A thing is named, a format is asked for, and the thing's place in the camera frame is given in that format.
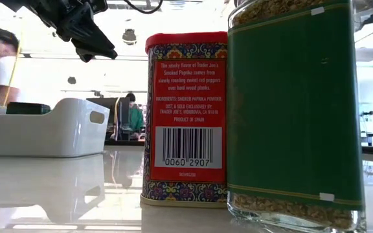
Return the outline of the green-lidded glass spice jar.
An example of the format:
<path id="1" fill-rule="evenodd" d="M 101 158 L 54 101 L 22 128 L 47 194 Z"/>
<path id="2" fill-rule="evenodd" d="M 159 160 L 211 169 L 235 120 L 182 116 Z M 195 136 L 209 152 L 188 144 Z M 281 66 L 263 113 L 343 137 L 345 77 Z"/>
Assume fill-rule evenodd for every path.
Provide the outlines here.
<path id="1" fill-rule="evenodd" d="M 366 233 L 352 0 L 235 0 L 228 208 L 307 233 Z"/>

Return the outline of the red-lidded smoked paprika tin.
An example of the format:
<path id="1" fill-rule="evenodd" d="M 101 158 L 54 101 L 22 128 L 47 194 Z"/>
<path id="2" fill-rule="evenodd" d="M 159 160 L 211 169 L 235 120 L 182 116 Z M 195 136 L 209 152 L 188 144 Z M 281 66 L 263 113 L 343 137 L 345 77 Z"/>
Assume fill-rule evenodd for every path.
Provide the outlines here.
<path id="1" fill-rule="evenodd" d="M 145 51 L 142 203 L 225 208 L 227 33 L 154 34 Z"/>

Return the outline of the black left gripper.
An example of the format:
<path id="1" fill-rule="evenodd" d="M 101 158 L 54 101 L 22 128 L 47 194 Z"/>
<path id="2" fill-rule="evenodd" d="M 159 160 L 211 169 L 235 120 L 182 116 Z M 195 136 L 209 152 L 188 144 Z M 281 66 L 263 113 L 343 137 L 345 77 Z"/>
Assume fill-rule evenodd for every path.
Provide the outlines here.
<path id="1" fill-rule="evenodd" d="M 115 46 L 93 20 L 107 10 L 106 0 L 0 0 L 17 12 L 25 7 L 37 15 L 64 41 L 71 41 L 79 58 L 87 63 L 95 56 L 116 58 Z"/>

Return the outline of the white plastic bin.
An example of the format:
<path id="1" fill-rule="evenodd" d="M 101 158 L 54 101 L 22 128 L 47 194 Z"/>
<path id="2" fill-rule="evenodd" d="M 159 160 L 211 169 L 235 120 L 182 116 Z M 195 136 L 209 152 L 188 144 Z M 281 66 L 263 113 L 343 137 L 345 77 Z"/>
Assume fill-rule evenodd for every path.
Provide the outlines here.
<path id="1" fill-rule="evenodd" d="M 91 113 L 109 110 L 88 100 L 64 98 L 44 115 L 0 114 L 0 156 L 80 157 L 103 152 L 106 123 Z"/>

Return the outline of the round dark ceiling fixture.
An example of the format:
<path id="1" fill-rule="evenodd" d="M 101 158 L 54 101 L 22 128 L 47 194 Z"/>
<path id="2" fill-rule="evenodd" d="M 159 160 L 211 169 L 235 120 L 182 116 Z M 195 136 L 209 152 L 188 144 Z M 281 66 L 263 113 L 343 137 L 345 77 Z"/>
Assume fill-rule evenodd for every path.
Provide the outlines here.
<path id="1" fill-rule="evenodd" d="M 132 28 L 127 28 L 122 35 L 122 41 L 127 45 L 135 45 L 137 43 L 135 30 Z"/>

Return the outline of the black computer monitor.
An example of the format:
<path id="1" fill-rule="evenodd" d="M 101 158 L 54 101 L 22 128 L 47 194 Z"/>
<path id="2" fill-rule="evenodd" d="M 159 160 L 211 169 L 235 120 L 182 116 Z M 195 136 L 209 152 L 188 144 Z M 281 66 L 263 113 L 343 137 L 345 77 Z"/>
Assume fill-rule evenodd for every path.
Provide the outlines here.
<path id="1" fill-rule="evenodd" d="M 130 141 L 129 98 L 87 98 L 87 100 L 109 110 L 109 116 L 102 113 L 91 113 L 91 120 L 94 123 L 106 123 L 105 141 Z"/>

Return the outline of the black square spice tin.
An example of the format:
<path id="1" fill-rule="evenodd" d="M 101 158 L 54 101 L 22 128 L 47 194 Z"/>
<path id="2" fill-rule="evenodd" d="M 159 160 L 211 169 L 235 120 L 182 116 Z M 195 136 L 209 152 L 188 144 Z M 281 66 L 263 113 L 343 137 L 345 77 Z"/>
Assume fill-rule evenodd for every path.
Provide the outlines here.
<path id="1" fill-rule="evenodd" d="M 10 102 L 6 107 L 9 115 L 44 115 L 51 111 L 51 107 L 45 104 Z"/>

